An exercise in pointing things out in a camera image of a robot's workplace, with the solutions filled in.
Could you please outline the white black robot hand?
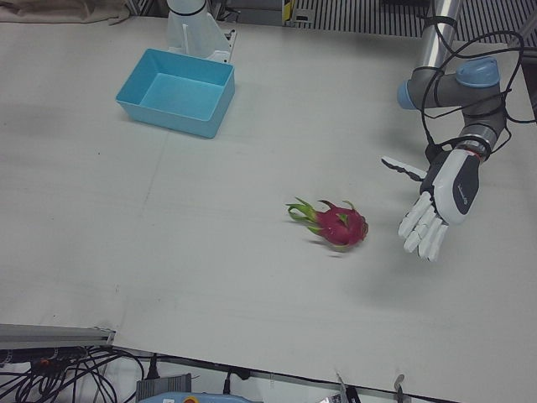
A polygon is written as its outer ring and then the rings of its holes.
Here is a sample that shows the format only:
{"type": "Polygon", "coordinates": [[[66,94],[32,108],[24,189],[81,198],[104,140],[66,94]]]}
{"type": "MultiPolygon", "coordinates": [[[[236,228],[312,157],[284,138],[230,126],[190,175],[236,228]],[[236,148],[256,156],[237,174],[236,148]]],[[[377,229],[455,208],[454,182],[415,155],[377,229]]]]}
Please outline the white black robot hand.
{"type": "Polygon", "coordinates": [[[437,260],[446,231],[465,221],[476,198],[481,156],[469,149],[453,149],[438,154],[427,170],[388,156],[381,161],[420,183],[419,198],[399,224],[404,251],[437,260]]]}

